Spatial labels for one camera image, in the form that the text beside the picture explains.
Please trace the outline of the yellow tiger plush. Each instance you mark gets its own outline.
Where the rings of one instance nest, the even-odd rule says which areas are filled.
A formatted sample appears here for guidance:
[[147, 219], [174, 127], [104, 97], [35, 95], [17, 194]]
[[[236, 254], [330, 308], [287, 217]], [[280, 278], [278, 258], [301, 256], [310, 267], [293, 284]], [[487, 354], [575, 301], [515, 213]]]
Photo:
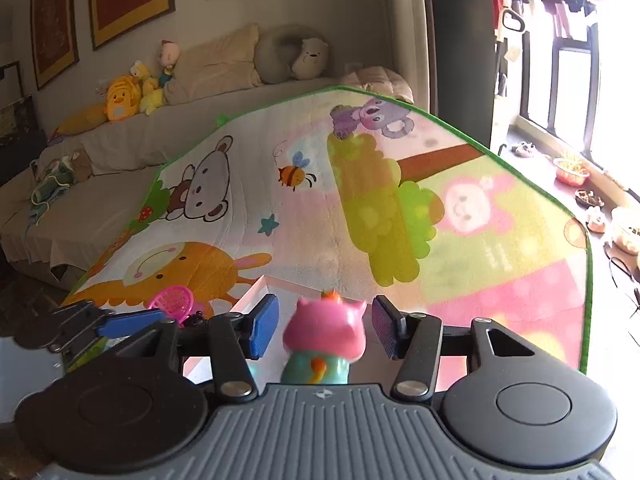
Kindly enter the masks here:
[[103, 103], [86, 106], [79, 112], [67, 117], [54, 130], [52, 136], [76, 136], [98, 128], [106, 122], [120, 122], [139, 113], [142, 93], [139, 78], [120, 76], [112, 81], [107, 89]]

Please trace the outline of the pink pig figurine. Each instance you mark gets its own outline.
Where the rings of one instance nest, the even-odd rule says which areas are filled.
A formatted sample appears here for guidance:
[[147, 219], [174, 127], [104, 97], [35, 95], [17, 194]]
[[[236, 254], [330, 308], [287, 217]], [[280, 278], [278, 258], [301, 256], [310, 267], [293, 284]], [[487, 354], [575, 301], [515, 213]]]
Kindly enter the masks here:
[[367, 348], [365, 301], [346, 301], [336, 290], [316, 299], [299, 297], [282, 342], [288, 359], [280, 382], [346, 385], [352, 363]]

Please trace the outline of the green knitted cloth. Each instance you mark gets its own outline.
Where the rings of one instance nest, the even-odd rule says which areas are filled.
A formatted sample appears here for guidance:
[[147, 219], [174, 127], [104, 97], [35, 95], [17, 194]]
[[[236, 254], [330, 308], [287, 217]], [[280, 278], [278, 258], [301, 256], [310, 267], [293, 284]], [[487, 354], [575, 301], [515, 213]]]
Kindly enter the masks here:
[[79, 182], [76, 162], [80, 151], [55, 159], [43, 171], [30, 196], [29, 223], [36, 226], [52, 203]]

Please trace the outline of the pink cardboard box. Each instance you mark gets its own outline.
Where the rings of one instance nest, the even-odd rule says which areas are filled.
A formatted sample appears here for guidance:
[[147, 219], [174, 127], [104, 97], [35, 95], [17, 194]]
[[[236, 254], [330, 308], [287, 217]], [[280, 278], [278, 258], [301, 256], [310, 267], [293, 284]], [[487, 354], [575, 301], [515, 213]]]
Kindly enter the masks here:
[[204, 320], [194, 314], [180, 333], [182, 374], [208, 384], [220, 370], [232, 370], [232, 382], [250, 382], [254, 393], [280, 382], [288, 359], [282, 336], [299, 298], [317, 300], [320, 289], [263, 275], [227, 312]]

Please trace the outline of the yellow duck plush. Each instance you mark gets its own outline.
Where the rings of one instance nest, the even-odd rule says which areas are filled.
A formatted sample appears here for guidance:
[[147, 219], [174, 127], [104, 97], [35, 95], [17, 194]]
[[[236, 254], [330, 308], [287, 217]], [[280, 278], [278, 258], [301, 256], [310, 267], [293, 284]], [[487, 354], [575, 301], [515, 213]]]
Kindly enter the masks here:
[[166, 104], [163, 89], [160, 88], [160, 80], [152, 76], [142, 61], [134, 62], [129, 73], [141, 92], [139, 110], [142, 114], [149, 116]]

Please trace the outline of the small doll plush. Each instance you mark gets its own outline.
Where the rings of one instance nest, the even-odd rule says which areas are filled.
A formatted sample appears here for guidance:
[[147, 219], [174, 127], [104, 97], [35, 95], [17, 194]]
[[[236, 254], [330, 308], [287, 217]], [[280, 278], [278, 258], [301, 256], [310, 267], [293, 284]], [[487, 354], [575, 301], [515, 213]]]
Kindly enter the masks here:
[[158, 78], [160, 88], [163, 88], [174, 76], [174, 70], [180, 53], [180, 48], [175, 42], [169, 40], [162, 40], [160, 42], [160, 55], [158, 56], [158, 62], [160, 62], [160, 66], [162, 66], [162, 72], [160, 73], [160, 78]]

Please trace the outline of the grey neck pillow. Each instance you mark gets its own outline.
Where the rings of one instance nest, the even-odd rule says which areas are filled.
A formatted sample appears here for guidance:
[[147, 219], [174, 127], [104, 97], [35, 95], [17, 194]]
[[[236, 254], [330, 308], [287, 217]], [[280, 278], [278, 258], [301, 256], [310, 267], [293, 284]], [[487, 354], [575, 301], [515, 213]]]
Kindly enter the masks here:
[[260, 36], [254, 65], [264, 84], [283, 84], [290, 79], [311, 80], [328, 68], [330, 46], [314, 29], [283, 25]]

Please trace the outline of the colourful cartoon play mat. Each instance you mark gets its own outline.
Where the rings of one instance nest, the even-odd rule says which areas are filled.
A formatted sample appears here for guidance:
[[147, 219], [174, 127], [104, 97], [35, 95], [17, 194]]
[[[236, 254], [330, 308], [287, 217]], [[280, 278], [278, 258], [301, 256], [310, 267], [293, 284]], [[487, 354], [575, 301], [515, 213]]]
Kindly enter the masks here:
[[157, 173], [70, 295], [133, 309], [169, 286], [205, 315], [258, 278], [493, 318], [578, 370], [592, 259], [567, 206], [420, 108], [347, 87], [234, 117]]

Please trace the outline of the beige sofa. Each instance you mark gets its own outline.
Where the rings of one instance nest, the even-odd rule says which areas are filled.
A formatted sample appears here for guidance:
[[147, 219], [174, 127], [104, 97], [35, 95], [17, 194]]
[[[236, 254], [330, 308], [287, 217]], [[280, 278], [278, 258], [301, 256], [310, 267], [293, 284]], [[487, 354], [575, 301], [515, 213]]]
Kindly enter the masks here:
[[[270, 84], [137, 114], [71, 136], [41, 152], [1, 188], [1, 255], [13, 269], [70, 290], [137, 214], [158, 168], [207, 138], [221, 115], [234, 116], [333, 86], [333, 80]], [[88, 181], [73, 185], [29, 224], [35, 170], [83, 151]]]

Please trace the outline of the pink plastic sieve toy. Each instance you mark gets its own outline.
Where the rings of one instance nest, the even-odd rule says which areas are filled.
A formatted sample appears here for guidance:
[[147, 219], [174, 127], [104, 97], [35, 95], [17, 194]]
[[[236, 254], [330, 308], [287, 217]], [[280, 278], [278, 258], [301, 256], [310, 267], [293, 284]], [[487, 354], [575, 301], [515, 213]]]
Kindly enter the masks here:
[[182, 285], [169, 286], [158, 292], [149, 302], [148, 309], [161, 310], [166, 318], [182, 323], [194, 306], [193, 292]]

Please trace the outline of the beige pillow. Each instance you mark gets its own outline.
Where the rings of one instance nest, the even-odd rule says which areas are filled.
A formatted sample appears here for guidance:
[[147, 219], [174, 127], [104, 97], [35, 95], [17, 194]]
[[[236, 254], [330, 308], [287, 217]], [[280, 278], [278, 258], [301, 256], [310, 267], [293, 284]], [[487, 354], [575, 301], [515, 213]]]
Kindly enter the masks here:
[[250, 23], [180, 54], [174, 76], [165, 84], [170, 105], [253, 89], [262, 84], [255, 64], [259, 27]]

